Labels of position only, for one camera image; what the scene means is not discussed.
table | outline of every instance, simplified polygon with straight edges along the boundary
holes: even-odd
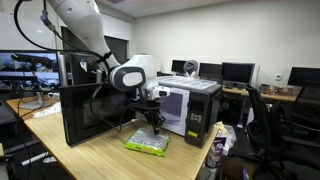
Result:
[[[238,89],[238,88],[229,89],[229,88],[223,87],[222,91],[224,93],[232,93],[232,94],[239,94],[239,95],[242,95],[242,96],[249,96],[248,91],[245,90],[245,89]],[[285,101],[285,102],[291,102],[291,103],[293,103],[297,98],[297,96],[268,95],[268,94],[263,94],[263,93],[260,93],[260,95],[264,99],[272,99],[272,100]],[[240,113],[240,119],[239,119],[239,122],[237,124],[238,128],[243,128],[243,114],[244,114],[244,109],[245,109],[245,106],[246,106],[246,103],[247,103],[247,99],[248,98],[245,98],[242,101],[242,106],[241,106],[241,111],[240,111],[241,112]]]
[[[209,133],[200,149],[185,143],[182,136],[161,130],[171,142],[165,157],[157,157],[123,145],[138,128],[152,129],[145,121],[131,122],[121,133],[105,132],[75,147],[65,141],[61,113],[24,122],[75,179],[195,179],[217,134],[216,129]]]
[[[22,100],[23,100],[23,102],[30,102],[30,101],[36,100],[36,97],[26,97],[26,98],[23,98]],[[32,113],[30,113],[32,110],[20,108],[19,109],[19,114],[18,114],[19,101],[20,101],[20,99],[10,99],[10,100],[7,101],[7,104],[18,115],[18,118],[20,118],[22,116],[20,119],[23,120],[23,121],[31,119],[32,116],[33,116],[33,113],[36,113],[36,112],[39,112],[39,111],[42,111],[42,110],[48,108],[48,107],[39,108],[37,110],[34,110]],[[46,99],[45,102],[52,105],[54,103],[59,102],[59,100],[57,100],[57,99]]]

black monitor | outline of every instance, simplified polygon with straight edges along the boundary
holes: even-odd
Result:
[[[292,67],[288,85],[303,86],[306,80],[320,82],[320,68]]]
[[[221,74],[222,65],[221,64],[209,64],[209,63],[200,63],[199,76],[202,74]]]
[[[37,84],[42,87],[41,91],[58,91],[60,79],[57,53],[42,50],[0,50],[0,90],[16,90],[16,83],[19,83],[24,91],[39,91],[34,89],[31,80],[23,78],[34,75],[37,77]]]
[[[183,65],[184,65],[185,62],[187,62],[187,61],[172,60],[171,71],[178,72],[178,73],[184,73]]]
[[[91,101],[91,94],[99,85],[75,85],[60,89],[64,131],[69,146],[77,145],[113,129],[110,124],[94,114],[108,120],[115,127],[135,117],[135,113],[127,109],[125,104],[128,99],[135,97],[135,91],[121,92],[108,83]]]
[[[89,84],[97,82],[97,57],[88,54],[71,54],[70,68],[72,84]]]
[[[253,63],[222,63],[223,81],[247,84],[251,82],[253,71]]]

microwave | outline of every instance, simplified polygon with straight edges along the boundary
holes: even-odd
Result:
[[[162,128],[184,136],[186,143],[201,148],[217,121],[221,85],[199,90],[159,84],[171,90],[168,97],[161,98],[165,105],[160,113],[166,119]]]

monitor stand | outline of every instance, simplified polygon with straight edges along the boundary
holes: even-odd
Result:
[[[21,109],[29,109],[29,110],[35,110],[42,107],[50,106],[51,104],[48,104],[46,102],[43,102],[43,94],[41,92],[37,92],[37,100],[27,102],[24,104],[19,105],[19,108]]]

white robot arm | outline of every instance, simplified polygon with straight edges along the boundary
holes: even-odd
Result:
[[[139,90],[134,110],[142,112],[152,124],[154,133],[164,122],[160,115],[161,96],[169,96],[170,89],[159,86],[156,80],[155,61],[150,55],[135,55],[120,65],[104,40],[103,24],[94,0],[47,0],[58,16],[87,47],[104,57],[99,64],[109,76],[112,85],[120,91]]]

